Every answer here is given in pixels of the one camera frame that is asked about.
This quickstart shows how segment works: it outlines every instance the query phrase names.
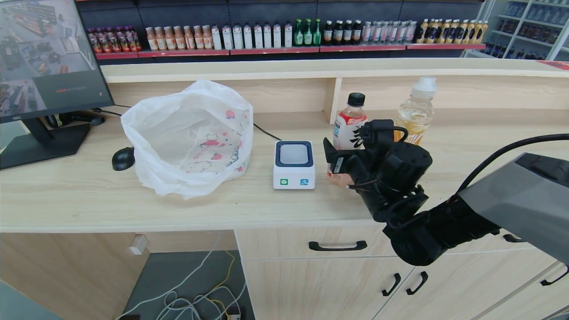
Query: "black handle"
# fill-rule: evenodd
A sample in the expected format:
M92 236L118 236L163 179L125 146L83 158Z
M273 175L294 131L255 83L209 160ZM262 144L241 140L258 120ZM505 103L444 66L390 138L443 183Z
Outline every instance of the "black handle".
M419 284L419 286L415 290L407 289L407 294L412 296L413 294L417 293L417 291L419 291L419 289L425 284L425 282L427 282L427 280L428 280L427 272L422 271L421 272L421 283Z
M308 243L308 248L314 251L357 251L363 250L367 247L368 244L364 240L357 241L356 246L353 248L322 248L316 241L310 241Z
M388 297L393 290L395 290L395 288L397 287L397 285L401 282L401 276L399 275L399 273L396 273L393 275L393 277L395 278L395 283L393 284L393 286L391 287L391 289L389 289L389 291L386 291L385 289L381 292L381 294L384 295L384 297Z
M567 271L565 271L565 273L563 273L561 276L559 276L559 278L557 278L557 279L555 279L555 280L553 280L553 281L551 281L551 282L549 282L549 281L547 281L547 280L542 280L542 281L540 282L540 284L541 284L542 286L550 286L550 285L556 283L557 281L561 280L561 278L563 278L564 276L568 275L568 274L569 274L569 265L565 265L565 266L567 267Z
M512 242L512 243L527 242L526 240L516 238L516 237L512 236L511 234L504 235L504 239L506 239L507 242Z

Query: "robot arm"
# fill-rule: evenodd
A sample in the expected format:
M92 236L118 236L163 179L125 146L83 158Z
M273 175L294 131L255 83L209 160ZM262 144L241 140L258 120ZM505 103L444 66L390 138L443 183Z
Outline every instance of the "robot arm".
M541 141L569 140L558 134L504 147L483 162L459 191L438 206L417 213L428 199L417 181L432 164L420 146L394 142L390 120L360 128L364 150L336 150L325 138L333 173L347 173L397 255L411 265L429 265L446 250L500 228L515 233L569 264L569 162L525 153L477 183L468 183L500 154Z

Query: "computer mouse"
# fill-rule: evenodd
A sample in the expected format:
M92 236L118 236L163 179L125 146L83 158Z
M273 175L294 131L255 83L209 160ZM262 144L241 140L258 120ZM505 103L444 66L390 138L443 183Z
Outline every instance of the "computer mouse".
M113 170L122 171L133 166L134 164L134 147L126 147L114 153Z

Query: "monitor screen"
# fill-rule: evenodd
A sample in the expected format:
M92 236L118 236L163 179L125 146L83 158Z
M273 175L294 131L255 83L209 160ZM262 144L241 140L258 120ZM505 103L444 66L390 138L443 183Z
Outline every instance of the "monitor screen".
M0 2L0 122L113 105L74 0Z

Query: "white plastic bag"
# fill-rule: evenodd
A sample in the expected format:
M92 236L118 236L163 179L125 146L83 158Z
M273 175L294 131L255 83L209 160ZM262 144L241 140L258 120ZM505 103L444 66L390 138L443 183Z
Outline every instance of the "white plastic bag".
M140 182L184 199L240 177L253 145L253 107L235 90L198 80L184 91L141 100L121 117Z

